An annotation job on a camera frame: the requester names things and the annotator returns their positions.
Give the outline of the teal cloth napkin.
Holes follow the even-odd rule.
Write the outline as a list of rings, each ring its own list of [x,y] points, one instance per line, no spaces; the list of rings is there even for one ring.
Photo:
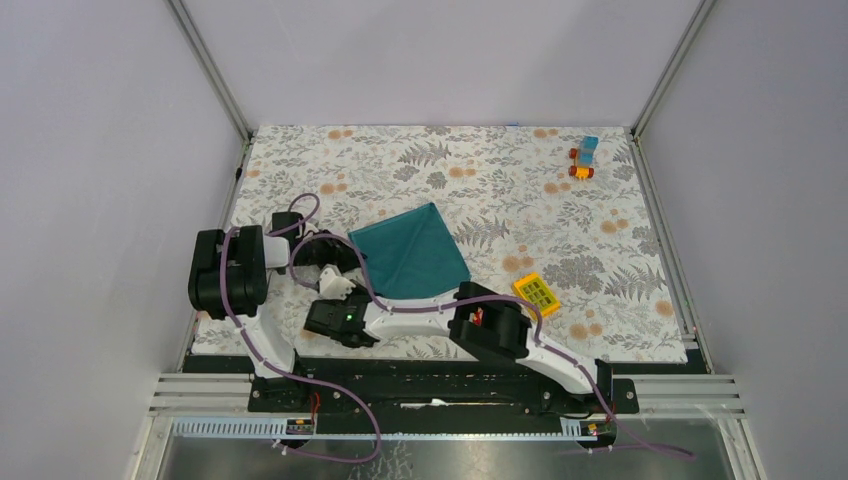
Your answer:
[[[384,298],[436,297],[471,279],[434,203],[354,230],[348,238],[363,254],[373,289]]]

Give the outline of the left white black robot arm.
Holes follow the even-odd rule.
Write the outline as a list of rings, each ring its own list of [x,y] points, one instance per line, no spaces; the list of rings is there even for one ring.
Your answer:
[[[288,411],[307,404],[311,387],[293,374],[297,352],[277,331],[268,312],[269,273],[318,267],[328,268],[338,278],[359,267],[350,246],[327,238],[308,220],[301,213],[277,212],[268,234],[260,225],[240,227],[231,236],[221,229],[198,232],[187,285],[195,310],[214,320],[233,322],[247,345],[255,374],[277,378],[271,395]]]

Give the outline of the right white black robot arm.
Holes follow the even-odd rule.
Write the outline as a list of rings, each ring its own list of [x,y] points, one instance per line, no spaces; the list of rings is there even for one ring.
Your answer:
[[[394,337],[449,339],[487,364],[520,365],[559,385],[579,407],[610,412],[612,369],[576,353],[542,331],[529,301],[464,281],[429,298],[389,299],[363,285],[344,295],[320,289],[305,329],[348,348],[371,348]]]

